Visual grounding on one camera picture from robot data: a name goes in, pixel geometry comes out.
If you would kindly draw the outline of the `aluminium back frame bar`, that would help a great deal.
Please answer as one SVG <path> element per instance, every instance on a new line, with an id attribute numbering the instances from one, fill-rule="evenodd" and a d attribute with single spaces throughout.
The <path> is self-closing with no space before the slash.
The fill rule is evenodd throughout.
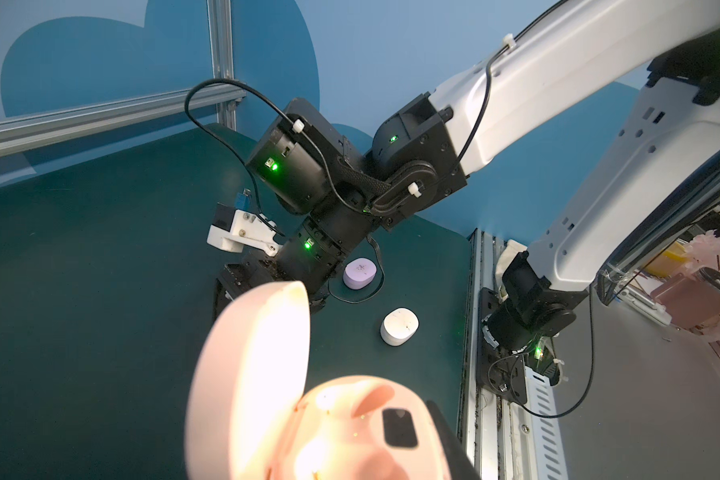
<path id="1" fill-rule="evenodd" d="M 187 89 L 0 121 L 0 158 L 184 111 Z"/>

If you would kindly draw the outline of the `pink earbud charging case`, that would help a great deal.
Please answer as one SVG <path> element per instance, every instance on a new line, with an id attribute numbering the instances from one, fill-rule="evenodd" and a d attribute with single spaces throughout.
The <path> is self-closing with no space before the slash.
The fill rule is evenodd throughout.
<path id="1" fill-rule="evenodd" d="M 374 376 L 306 388 L 310 309 L 299 282 L 232 301 L 195 367 L 184 455 L 192 479 L 450 479 L 425 402 Z"/>

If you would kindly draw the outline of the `brown cylindrical cup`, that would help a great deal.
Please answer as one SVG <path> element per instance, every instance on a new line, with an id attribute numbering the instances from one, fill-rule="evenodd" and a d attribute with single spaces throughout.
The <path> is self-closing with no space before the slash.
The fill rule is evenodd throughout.
<path id="1" fill-rule="evenodd" d="M 720 272 L 702 267 L 690 275 L 677 274 L 650 296 L 665 307 L 672 324 L 691 329 L 720 314 Z"/>

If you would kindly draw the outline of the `white earbud charging case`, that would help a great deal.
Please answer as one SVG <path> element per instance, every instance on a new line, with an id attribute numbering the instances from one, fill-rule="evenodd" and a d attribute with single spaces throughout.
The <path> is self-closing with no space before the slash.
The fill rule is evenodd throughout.
<path id="1" fill-rule="evenodd" d="M 382 320 L 381 339 L 389 346 L 398 347 L 406 343 L 418 330 L 419 319 L 407 308 L 397 308 Z"/>

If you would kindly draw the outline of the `aluminium front rail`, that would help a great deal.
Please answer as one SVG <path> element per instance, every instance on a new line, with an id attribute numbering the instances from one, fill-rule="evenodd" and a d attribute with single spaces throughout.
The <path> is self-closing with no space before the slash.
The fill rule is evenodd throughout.
<path id="1" fill-rule="evenodd" d="M 471 245 L 465 366 L 458 436 L 481 479 L 567 479 L 549 380 L 497 350 L 485 321 L 498 303 L 504 242 L 477 229 Z"/>

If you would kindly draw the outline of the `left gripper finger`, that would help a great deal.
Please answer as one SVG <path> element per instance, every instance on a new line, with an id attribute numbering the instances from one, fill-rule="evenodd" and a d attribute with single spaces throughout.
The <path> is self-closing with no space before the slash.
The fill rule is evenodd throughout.
<path id="1" fill-rule="evenodd" d="M 443 447 L 448 470 L 452 480 L 480 480 L 456 435 L 449 428 L 444 415 L 436 403 L 426 400 L 425 405 L 433 420 L 440 443 Z"/>

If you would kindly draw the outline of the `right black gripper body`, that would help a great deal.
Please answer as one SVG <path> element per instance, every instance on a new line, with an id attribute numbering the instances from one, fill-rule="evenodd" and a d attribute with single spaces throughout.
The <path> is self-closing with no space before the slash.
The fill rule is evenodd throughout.
<path id="1" fill-rule="evenodd" d="M 214 290 L 214 317 L 249 290 L 270 282 L 292 281 L 271 257 L 250 251 L 238 263 L 225 264 L 217 276 Z"/>

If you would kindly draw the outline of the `purple earbud charging case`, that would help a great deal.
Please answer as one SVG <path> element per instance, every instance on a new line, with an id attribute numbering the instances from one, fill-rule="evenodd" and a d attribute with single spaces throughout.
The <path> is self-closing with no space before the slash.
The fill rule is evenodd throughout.
<path id="1" fill-rule="evenodd" d="M 377 266 L 373 261 L 357 258 L 345 266 L 342 281 L 351 290 L 361 290 L 374 280 L 376 274 Z"/>

